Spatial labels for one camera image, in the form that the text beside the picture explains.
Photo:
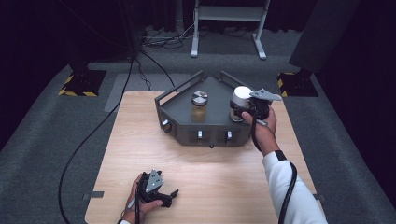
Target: wooden table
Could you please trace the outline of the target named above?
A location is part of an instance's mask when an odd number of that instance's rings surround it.
[[[248,140],[243,147],[185,147],[161,130],[154,98],[161,92],[124,93],[94,191],[88,223],[117,223],[136,177],[163,171],[159,192],[179,189],[170,208],[147,215],[146,223],[277,223],[262,165]],[[316,193],[283,102],[273,102],[276,140],[299,176]]]

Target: person's right hand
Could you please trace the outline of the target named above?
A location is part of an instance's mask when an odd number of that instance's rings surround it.
[[[279,150],[279,146],[275,140],[276,133],[276,115],[274,109],[269,106],[268,118],[264,121],[268,123],[268,127],[264,127],[259,123],[256,124],[256,138],[262,149],[262,155],[266,156],[268,153]],[[248,124],[252,124],[253,117],[248,112],[243,112],[242,117]]]

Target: long sleeve shirt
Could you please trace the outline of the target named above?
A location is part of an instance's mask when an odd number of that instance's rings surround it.
[[[276,215],[279,217],[282,203],[288,191],[292,170],[282,151],[267,154],[262,160]],[[285,223],[327,223],[312,193],[297,175],[291,194]]]

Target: dark wall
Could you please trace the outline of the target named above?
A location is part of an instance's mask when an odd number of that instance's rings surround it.
[[[48,30],[43,9],[46,4],[41,4],[43,2],[44,0],[1,2],[0,150],[40,92],[68,64],[62,51],[62,41]],[[54,2],[59,7],[59,16],[75,38],[85,63],[126,50],[117,1],[64,0],[98,34],[58,0]]]
[[[396,206],[396,7],[362,0],[318,80]]]

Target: black and yellow striped base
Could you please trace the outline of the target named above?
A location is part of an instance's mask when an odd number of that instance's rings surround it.
[[[59,91],[59,95],[98,96],[105,74],[105,70],[89,70],[84,74],[73,72]]]
[[[312,81],[301,82],[296,73],[279,73],[277,75],[277,85],[280,88],[282,97],[288,96],[305,96],[318,97]]]

